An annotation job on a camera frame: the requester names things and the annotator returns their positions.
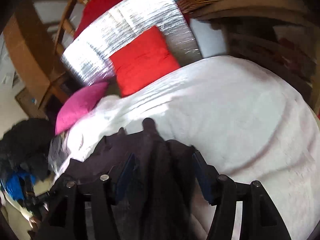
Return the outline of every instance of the white blanket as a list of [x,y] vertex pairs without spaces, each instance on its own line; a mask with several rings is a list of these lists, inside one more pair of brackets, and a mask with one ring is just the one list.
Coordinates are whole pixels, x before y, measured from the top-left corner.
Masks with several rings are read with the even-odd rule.
[[[165,140],[194,145],[220,174],[243,183],[260,180],[292,240],[307,239],[320,219],[320,132],[302,96],[284,80],[247,60],[203,59],[127,98],[103,98],[72,127],[65,147],[71,158],[84,161],[104,135],[120,127],[141,131],[146,117]],[[205,238],[214,208],[199,188],[192,205]]]

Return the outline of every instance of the metal screw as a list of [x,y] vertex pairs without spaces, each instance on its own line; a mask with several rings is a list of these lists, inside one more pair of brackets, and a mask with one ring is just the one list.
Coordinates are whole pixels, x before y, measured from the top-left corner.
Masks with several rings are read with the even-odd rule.
[[100,180],[102,180],[102,181],[106,181],[108,179],[109,179],[109,175],[107,175],[107,174],[103,174],[100,176]]
[[258,180],[255,180],[255,181],[253,182],[253,185],[255,185],[256,187],[261,187],[261,186],[262,186],[261,182],[258,181]]
[[67,187],[68,187],[68,188],[71,188],[71,187],[73,187],[75,184],[76,184],[76,183],[75,183],[74,181],[69,181],[69,182],[67,183]]
[[218,176],[218,179],[222,180],[222,181],[226,181],[228,179],[228,176],[224,175],[224,174],[221,174],[221,175]]

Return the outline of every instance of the black fabric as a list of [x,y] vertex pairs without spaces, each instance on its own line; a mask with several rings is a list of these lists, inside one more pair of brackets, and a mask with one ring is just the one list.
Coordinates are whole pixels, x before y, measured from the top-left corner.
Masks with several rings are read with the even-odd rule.
[[70,160],[65,175],[86,183],[134,153],[136,167],[126,196],[112,206],[121,240],[196,239],[190,224],[190,202],[195,175],[193,147],[164,141],[155,123],[147,118],[143,131],[105,136],[83,163]]
[[45,119],[30,118],[14,125],[0,141],[0,178],[7,177],[20,166],[38,179],[48,175],[48,152],[54,126]]

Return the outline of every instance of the red pillow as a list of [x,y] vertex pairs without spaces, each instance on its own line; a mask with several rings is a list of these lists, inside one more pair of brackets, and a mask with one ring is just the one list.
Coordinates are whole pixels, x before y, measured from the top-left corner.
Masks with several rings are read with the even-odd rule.
[[144,31],[110,58],[122,97],[180,68],[156,26]]

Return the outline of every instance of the silver reflective sheet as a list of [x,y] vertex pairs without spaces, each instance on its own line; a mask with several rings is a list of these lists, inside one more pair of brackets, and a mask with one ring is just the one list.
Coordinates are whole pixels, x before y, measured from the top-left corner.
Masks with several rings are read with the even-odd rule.
[[181,66],[202,59],[191,29],[174,0],[123,0],[89,25],[62,61],[83,85],[114,75],[110,56],[156,25]]

